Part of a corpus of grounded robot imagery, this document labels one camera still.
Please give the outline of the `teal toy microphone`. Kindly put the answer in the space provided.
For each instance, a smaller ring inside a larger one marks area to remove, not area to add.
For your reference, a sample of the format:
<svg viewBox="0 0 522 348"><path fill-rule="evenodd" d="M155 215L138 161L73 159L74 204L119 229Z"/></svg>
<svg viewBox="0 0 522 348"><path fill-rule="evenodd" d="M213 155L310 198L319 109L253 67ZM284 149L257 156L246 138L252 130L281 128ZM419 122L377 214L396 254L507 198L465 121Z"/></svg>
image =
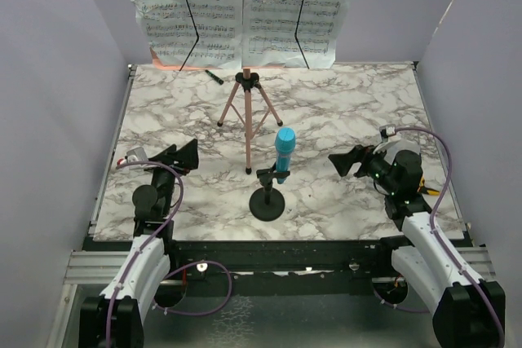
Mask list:
<svg viewBox="0 0 522 348"><path fill-rule="evenodd" d="M276 172L282 173L290 170L291 155L296 146L296 135L289 127L281 128L274 143L276 149Z"/></svg>

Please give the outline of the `black microphone stand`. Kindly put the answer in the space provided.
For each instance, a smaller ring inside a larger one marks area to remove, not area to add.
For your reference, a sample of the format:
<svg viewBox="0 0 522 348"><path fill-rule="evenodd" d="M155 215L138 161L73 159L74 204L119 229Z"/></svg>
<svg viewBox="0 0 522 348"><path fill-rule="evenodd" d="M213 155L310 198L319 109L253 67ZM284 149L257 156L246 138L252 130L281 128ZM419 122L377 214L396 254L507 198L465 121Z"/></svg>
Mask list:
<svg viewBox="0 0 522 348"><path fill-rule="evenodd" d="M254 191L249 200L250 212L262 222L272 222L278 219L285 210L285 199L280 191L273 187L274 179L286 179L289 171L276 171L276 165L271 168L256 171L261 188Z"/></svg>

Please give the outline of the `pink music stand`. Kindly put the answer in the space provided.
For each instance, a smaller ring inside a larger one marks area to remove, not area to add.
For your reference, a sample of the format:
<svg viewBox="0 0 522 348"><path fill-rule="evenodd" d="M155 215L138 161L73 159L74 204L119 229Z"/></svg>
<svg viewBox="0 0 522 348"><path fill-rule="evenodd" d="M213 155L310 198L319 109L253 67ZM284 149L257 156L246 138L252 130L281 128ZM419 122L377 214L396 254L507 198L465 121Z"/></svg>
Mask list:
<svg viewBox="0 0 522 348"><path fill-rule="evenodd" d="M242 9L242 27L243 27L243 11ZM254 66L243 66L242 64L242 44L241 44L241 67L235 68L237 71L236 81L233 89L235 91L242 91L245 99L245 109L239 113L239 119L244 126L245 140L250 142L256 132L256 127L252 123L252 91L259 88L259 75L256 73Z"/></svg>

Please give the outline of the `sheet music page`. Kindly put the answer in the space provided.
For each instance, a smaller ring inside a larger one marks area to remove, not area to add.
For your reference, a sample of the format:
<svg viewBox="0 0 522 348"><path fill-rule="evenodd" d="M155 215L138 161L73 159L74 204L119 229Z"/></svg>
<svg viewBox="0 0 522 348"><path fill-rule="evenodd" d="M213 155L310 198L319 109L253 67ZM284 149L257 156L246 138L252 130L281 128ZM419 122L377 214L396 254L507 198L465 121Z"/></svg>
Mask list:
<svg viewBox="0 0 522 348"><path fill-rule="evenodd" d="M242 64L330 68L351 0L245 0Z"/></svg>
<svg viewBox="0 0 522 348"><path fill-rule="evenodd" d="M131 0L164 66L240 68L243 0Z"/></svg>

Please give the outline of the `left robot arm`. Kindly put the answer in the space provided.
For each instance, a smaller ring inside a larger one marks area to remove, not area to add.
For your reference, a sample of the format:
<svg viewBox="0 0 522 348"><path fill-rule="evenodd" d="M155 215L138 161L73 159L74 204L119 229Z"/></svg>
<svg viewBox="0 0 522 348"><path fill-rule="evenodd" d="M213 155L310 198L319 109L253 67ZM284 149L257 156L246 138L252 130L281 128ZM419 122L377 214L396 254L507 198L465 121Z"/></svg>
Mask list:
<svg viewBox="0 0 522 348"><path fill-rule="evenodd" d="M152 157L134 148L116 164L130 166L151 172L152 179L131 197L135 226L125 261L98 296L82 303L80 347L143 346L144 321L159 285L179 271L180 259L170 251L174 216L184 197L181 178L199 166L198 141L171 145Z"/></svg>

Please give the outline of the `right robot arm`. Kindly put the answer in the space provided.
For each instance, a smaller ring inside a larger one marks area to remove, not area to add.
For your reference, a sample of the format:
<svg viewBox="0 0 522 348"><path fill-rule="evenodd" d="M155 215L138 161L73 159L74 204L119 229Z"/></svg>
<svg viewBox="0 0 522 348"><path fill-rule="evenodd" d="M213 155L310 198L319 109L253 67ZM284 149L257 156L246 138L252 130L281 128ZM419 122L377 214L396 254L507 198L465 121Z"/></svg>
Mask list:
<svg viewBox="0 0 522 348"><path fill-rule="evenodd" d="M432 217L421 191L420 149L400 140L378 146L356 145L329 156L338 174L371 178L384 192L387 216L409 244L386 248L374 256L383 275L402 274L431 314L436 339L443 347L503 347L504 290L487 281L457 251Z"/></svg>

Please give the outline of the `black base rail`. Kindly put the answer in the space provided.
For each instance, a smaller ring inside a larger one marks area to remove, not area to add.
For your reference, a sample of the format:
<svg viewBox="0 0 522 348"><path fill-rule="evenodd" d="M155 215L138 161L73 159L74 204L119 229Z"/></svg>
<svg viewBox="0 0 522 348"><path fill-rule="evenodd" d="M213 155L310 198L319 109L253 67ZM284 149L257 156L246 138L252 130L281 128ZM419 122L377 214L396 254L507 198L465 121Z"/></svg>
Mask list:
<svg viewBox="0 0 522 348"><path fill-rule="evenodd" d="M404 236L381 240L172 240L175 263L157 293L195 297L370 295L398 276L392 250ZM82 251L129 253L131 242L86 240Z"/></svg>

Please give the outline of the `aluminium frame rail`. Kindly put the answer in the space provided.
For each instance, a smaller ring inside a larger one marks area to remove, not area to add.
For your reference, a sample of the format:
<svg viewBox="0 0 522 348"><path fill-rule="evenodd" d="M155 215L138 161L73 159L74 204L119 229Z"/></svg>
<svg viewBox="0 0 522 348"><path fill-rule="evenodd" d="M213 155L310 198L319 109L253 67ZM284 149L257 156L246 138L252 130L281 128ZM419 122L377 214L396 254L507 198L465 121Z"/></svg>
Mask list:
<svg viewBox="0 0 522 348"><path fill-rule="evenodd" d="M494 280L496 272L486 247L463 247L458 252L470 267L486 280ZM119 272L128 252L74 251L66 267L65 284L107 285Z"/></svg>

